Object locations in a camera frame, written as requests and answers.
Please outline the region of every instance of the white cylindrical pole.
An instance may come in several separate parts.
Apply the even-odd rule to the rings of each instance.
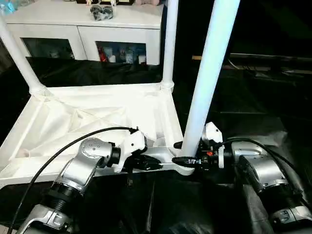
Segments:
[[[172,76],[175,60],[176,23],[178,7],[179,0],[168,0],[164,68],[161,82],[162,87],[166,88],[173,88],[174,86]]]
[[[195,156],[240,0],[215,0],[179,156]]]
[[[26,57],[20,51],[15,39],[13,38],[11,32],[6,26],[4,18],[0,14],[0,38],[3,44],[9,51],[12,59],[14,60],[16,66],[18,67],[20,73],[23,75],[25,81],[29,86],[29,92],[35,93],[44,90],[45,86],[40,83],[34,70],[31,68]]]

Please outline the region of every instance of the white tabletop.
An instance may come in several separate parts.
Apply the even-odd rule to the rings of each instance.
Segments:
[[[5,17],[7,23],[160,29],[163,5],[118,5],[112,19],[95,21],[90,6],[75,1],[38,0]]]

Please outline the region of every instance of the white cabinet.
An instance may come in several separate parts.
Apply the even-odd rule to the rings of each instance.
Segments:
[[[77,60],[86,60],[81,38],[76,26],[8,24],[10,31],[26,57],[31,57],[30,48],[24,39],[64,39],[68,40],[71,51]]]
[[[118,5],[112,19],[95,21],[90,13],[90,6],[85,4],[38,0],[19,8],[6,16],[5,20],[27,57],[35,56],[30,47],[35,47],[38,41],[27,40],[30,38],[47,41],[47,44],[51,42],[52,45],[56,39],[61,39],[61,44],[69,43],[70,46],[66,47],[70,47],[75,59],[95,61],[100,61],[97,42],[115,42],[121,43],[121,46],[128,43],[128,47],[132,48],[135,44],[143,46],[146,63],[158,65],[162,11],[163,5]]]
[[[144,44],[146,63],[159,64],[160,30],[84,26],[78,29],[88,60],[100,61],[97,42],[104,41]]]

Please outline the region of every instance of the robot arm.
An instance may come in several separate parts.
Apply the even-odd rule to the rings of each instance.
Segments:
[[[90,184],[96,168],[112,167],[120,173],[126,159],[147,149],[142,132],[130,134],[115,144],[97,138],[85,139],[77,155],[63,168],[42,202],[36,205],[18,230],[18,234],[44,234],[73,231],[72,214]]]
[[[223,168],[224,164],[235,164],[260,197],[275,230],[312,225],[311,211],[296,194],[283,168],[264,149],[254,143],[238,141],[232,142],[227,151],[224,150],[218,145],[223,141],[222,133],[213,123],[205,126],[202,141],[197,158],[177,157],[173,162],[205,171],[213,167]]]

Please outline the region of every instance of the black cable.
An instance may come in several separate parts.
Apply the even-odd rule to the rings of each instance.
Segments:
[[[16,209],[16,212],[14,214],[14,217],[13,217],[13,220],[11,222],[11,225],[10,225],[10,228],[7,232],[7,234],[12,234],[12,231],[13,231],[13,226],[16,222],[16,219],[19,215],[19,212],[20,212],[20,208],[29,192],[29,190],[31,189],[31,187],[34,185],[36,179],[39,177],[39,175],[41,174],[41,172],[58,156],[60,155],[64,150],[66,150],[67,148],[71,147],[72,145],[76,144],[77,142],[83,140],[83,139],[86,139],[87,137],[90,137],[92,135],[95,135],[95,134],[98,134],[98,133],[102,133],[102,132],[107,132],[107,131],[110,131],[110,130],[128,130],[130,131],[130,133],[133,133],[135,131],[137,131],[137,129],[134,129],[134,128],[128,128],[128,127],[112,127],[112,128],[104,128],[104,129],[100,129],[100,130],[97,130],[97,131],[94,131],[94,132],[91,132],[91,133],[88,133],[82,137],[79,137],[78,139],[70,142],[69,144],[67,144],[66,146],[64,146],[63,148],[61,148],[56,154],[54,154],[48,161],[46,161],[46,163],[37,171],[37,173],[34,175],[34,177],[32,178],[32,180],[30,181],[23,197],[21,198],[20,200],[20,203],[19,203],[19,206],[18,208]]]

